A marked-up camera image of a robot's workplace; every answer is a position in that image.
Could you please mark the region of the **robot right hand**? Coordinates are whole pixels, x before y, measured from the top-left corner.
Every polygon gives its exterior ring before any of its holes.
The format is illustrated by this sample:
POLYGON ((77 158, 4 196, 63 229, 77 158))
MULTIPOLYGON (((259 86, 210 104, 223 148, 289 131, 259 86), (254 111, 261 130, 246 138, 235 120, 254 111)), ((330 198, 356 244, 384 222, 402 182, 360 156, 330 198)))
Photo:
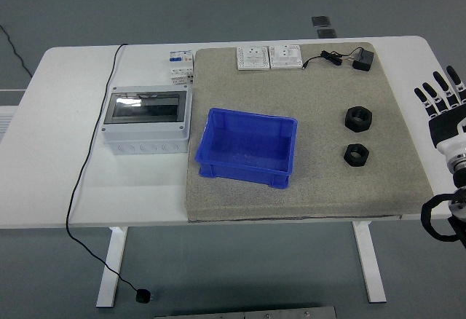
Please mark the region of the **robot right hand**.
POLYGON ((465 82, 452 66, 446 67, 453 84, 448 83, 438 72, 434 80, 442 90, 440 95, 429 83, 414 89, 429 117, 429 130, 433 146, 440 151, 450 144, 465 143, 465 82))

